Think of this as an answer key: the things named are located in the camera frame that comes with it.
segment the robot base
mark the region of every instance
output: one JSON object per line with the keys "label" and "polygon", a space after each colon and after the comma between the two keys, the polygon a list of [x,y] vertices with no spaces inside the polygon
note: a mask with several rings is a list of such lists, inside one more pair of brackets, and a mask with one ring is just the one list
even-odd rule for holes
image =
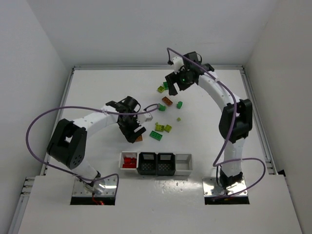
{"label": "robot base", "polygon": [[205,205],[221,205],[221,204],[249,204],[248,192],[244,191],[240,194],[231,196],[229,198],[220,198],[227,192],[228,195],[236,193],[246,189],[245,179],[242,178],[240,182],[227,187],[224,190],[222,187],[217,185],[215,177],[204,177],[203,178],[203,189]]}
{"label": "robot base", "polygon": [[92,200],[94,194],[95,201],[102,201],[104,205],[115,205],[115,194],[117,188],[117,176],[112,176],[104,180],[95,182],[95,189],[91,190],[81,182],[78,178],[75,179],[71,205],[97,205]]}

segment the gray wall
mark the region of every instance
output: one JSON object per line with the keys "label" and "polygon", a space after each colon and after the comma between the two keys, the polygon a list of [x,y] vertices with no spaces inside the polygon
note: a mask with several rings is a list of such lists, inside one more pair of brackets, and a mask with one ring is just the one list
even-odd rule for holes
{"label": "gray wall", "polygon": [[277,0],[28,0],[65,64],[243,64]]}
{"label": "gray wall", "polygon": [[246,69],[279,169],[312,233],[312,1],[282,0]]}
{"label": "gray wall", "polygon": [[[0,233],[7,233],[26,176],[41,169],[25,146],[27,126],[58,106],[69,74],[25,0],[0,7]],[[56,115],[39,122],[31,145],[43,157]]]}

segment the white table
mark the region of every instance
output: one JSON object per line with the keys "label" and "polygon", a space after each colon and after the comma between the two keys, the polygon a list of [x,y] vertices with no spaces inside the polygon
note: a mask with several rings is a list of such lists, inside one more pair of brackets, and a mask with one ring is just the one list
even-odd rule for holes
{"label": "white table", "polygon": [[[65,105],[100,108],[106,102],[130,95],[142,107],[159,103],[167,91],[156,90],[171,70],[77,70]],[[247,98],[239,70],[217,70],[219,78],[241,98]],[[212,168],[223,138],[218,124],[221,111],[200,87],[193,85],[170,99],[183,102],[179,110],[156,111],[145,123],[143,141],[128,143],[118,125],[111,125],[88,139],[86,158],[101,174],[120,173],[115,206],[69,205],[74,178],[54,169],[37,176],[19,230],[21,234],[54,233],[199,233],[199,234],[300,234],[301,230],[283,176],[266,174],[249,191],[250,205],[205,205],[203,176]],[[75,119],[89,112],[64,110],[61,118]],[[149,137],[155,122],[169,124],[161,141]],[[194,170],[178,178],[129,178],[118,170],[121,151],[192,153]],[[264,159],[253,127],[243,157]],[[62,166],[54,159],[50,163]],[[247,185],[261,175],[258,162],[242,164]]]}

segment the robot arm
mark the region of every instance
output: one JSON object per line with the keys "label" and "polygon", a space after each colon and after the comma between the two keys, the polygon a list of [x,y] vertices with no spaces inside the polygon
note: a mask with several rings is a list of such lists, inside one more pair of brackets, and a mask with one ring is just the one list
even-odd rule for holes
{"label": "robot arm", "polygon": [[[217,74],[211,65],[202,65],[201,61],[198,61],[196,52],[188,53],[185,57],[200,64],[200,66],[204,67],[217,78]],[[219,130],[222,137],[225,139],[229,132],[234,113],[234,101],[232,96],[216,80],[203,73],[199,68],[193,66],[188,61],[180,57],[174,57],[172,61],[174,72],[166,76],[166,81],[169,86],[169,95],[177,94],[176,88],[174,87],[175,83],[177,83],[180,91],[187,89],[194,83],[203,88],[222,111]],[[230,140],[224,150],[224,160],[242,158],[245,138],[252,129],[252,103],[248,99],[242,100],[237,95],[234,95],[234,97],[237,102],[236,120]],[[226,163],[222,166],[220,171],[220,183],[223,188],[226,188],[240,181],[242,176],[243,173],[240,161]]]}
{"label": "robot arm", "polygon": [[147,113],[127,116],[113,115],[106,112],[135,113],[137,106],[139,106],[139,103],[128,96],[120,102],[110,101],[106,103],[101,108],[103,113],[94,112],[72,121],[60,120],[52,134],[47,153],[81,177],[88,179],[100,177],[100,173],[84,159],[87,138],[108,125],[118,123],[127,141],[134,143],[146,131],[141,126],[142,123],[151,121],[153,119],[152,115]]}

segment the green lego brick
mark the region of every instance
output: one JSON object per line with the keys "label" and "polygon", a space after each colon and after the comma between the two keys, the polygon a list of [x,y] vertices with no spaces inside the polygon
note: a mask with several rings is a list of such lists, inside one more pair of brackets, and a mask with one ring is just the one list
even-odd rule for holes
{"label": "green lego brick", "polygon": [[172,129],[172,127],[170,125],[166,125],[164,130],[169,133],[171,131],[171,129]]}
{"label": "green lego brick", "polygon": [[183,102],[182,102],[182,101],[179,101],[179,102],[177,103],[176,107],[177,107],[178,109],[181,109],[182,104],[183,104]]}
{"label": "green lego brick", "polygon": [[166,106],[163,106],[159,103],[159,108],[160,111],[165,111],[166,110]]}
{"label": "green lego brick", "polygon": [[163,132],[164,129],[165,129],[165,126],[164,126],[164,125],[159,125],[159,124],[157,124],[157,125],[155,126],[155,131]]}
{"label": "green lego brick", "polygon": [[165,91],[165,88],[162,87],[162,86],[159,86],[158,89],[157,89],[158,92],[162,93]]}
{"label": "green lego brick", "polygon": [[168,90],[168,89],[169,89],[169,86],[168,86],[168,83],[167,83],[167,82],[164,82],[164,87],[165,87],[165,90]]}
{"label": "green lego brick", "polygon": [[162,134],[159,134],[157,132],[152,131],[151,134],[150,134],[150,137],[152,137],[152,138],[154,138],[156,140],[161,140]]}

